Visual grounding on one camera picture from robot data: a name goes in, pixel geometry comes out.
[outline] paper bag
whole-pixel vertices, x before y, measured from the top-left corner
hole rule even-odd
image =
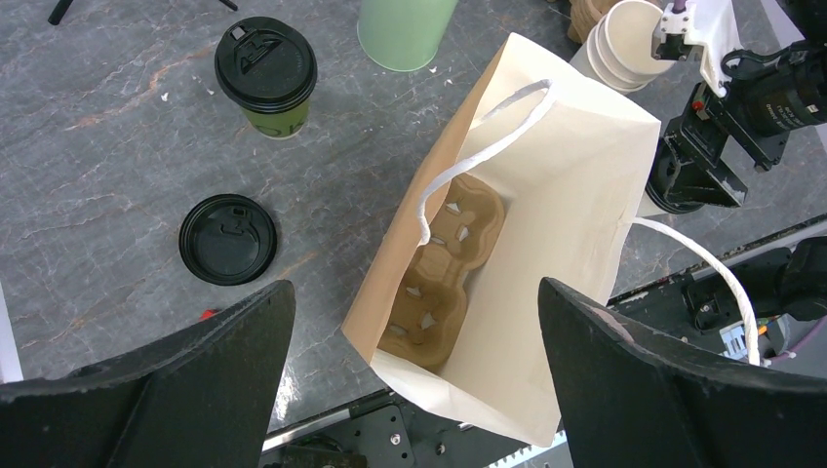
[[[506,214],[491,256],[466,282],[468,309],[451,355],[431,372],[376,349],[420,239],[416,212],[425,187],[511,135],[546,94],[480,119],[542,80],[555,93],[545,115],[469,172],[499,193]],[[548,447],[560,411],[539,328],[538,285],[557,278],[606,303],[659,131],[660,122],[631,100],[512,34],[413,177],[344,321],[345,336],[380,378],[423,409]],[[445,184],[427,199],[427,219],[447,191]]]

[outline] paper bag handle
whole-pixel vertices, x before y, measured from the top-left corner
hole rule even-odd
[[[416,209],[416,217],[419,219],[419,227],[422,231],[421,237],[419,238],[420,246],[424,246],[431,240],[431,228],[428,226],[428,219],[425,217],[425,202],[428,201],[428,197],[433,195],[433,193],[440,187],[450,182],[454,177],[470,171],[502,152],[502,150],[510,146],[514,141],[517,141],[519,137],[533,127],[534,124],[539,122],[539,120],[542,119],[551,109],[554,101],[557,100],[557,96],[552,93],[552,85],[553,83],[550,79],[544,79],[531,83],[530,85],[517,90],[516,93],[506,98],[503,102],[497,104],[494,109],[482,116],[479,120],[474,121],[474,125],[472,127],[476,127],[477,125],[491,119],[500,111],[506,109],[518,100],[525,98],[534,92],[545,90],[545,96],[543,99],[534,107],[534,109],[532,109],[531,112],[529,112],[528,117],[526,117],[523,123],[521,123],[520,126],[514,130],[514,132],[504,136],[477,154],[463,159],[462,161],[459,161],[453,166],[447,168],[441,174],[437,175],[427,187],[425,187],[425,191],[422,192],[422,196],[419,198],[419,205]]]

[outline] gray marble table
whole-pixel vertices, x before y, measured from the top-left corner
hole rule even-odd
[[[564,58],[567,2],[462,1],[440,53],[415,73],[361,51],[358,2],[77,0],[46,23],[52,0],[0,4],[0,282],[27,377],[58,377],[195,323],[287,278],[295,332],[271,429],[382,387],[338,327],[422,157],[511,31]],[[736,2],[746,42],[768,23]],[[218,88],[213,51],[233,22],[265,15],[302,31],[320,66],[305,129],[271,141]],[[655,116],[680,112],[696,65],[681,63],[632,96]],[[827,160],[812,129],[781,167],[747,170],[737,211],[667,221],[720,253],[827,209]],[[282,244],[255,282],[212,286],[191,275],[177,230],[198,201],[249,196],[278,219]],[[637,228],[618,290],[695,263]]]

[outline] green cup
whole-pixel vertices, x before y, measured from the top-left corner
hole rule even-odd
[[[298,133],[317,76],[316,57],[304,36],[273,18],[242,19],[218,42],[218,84],[266,137]]]
[[[365,54],[392,71],[414,71],[437,55],[457,0],[362,0],[356,34]]]

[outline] cup lid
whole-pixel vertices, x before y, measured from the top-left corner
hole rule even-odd
[[[178,250],[198,278],[219,286],[254,280],[276,254],[276,227],[259,204],[241,195],[210,197],[181,225]]]
[[[266,114],[304,102],[316,86],[316,57],[298,31],[267,17],[242,19],[221,36],[216,76],[242,107]]]

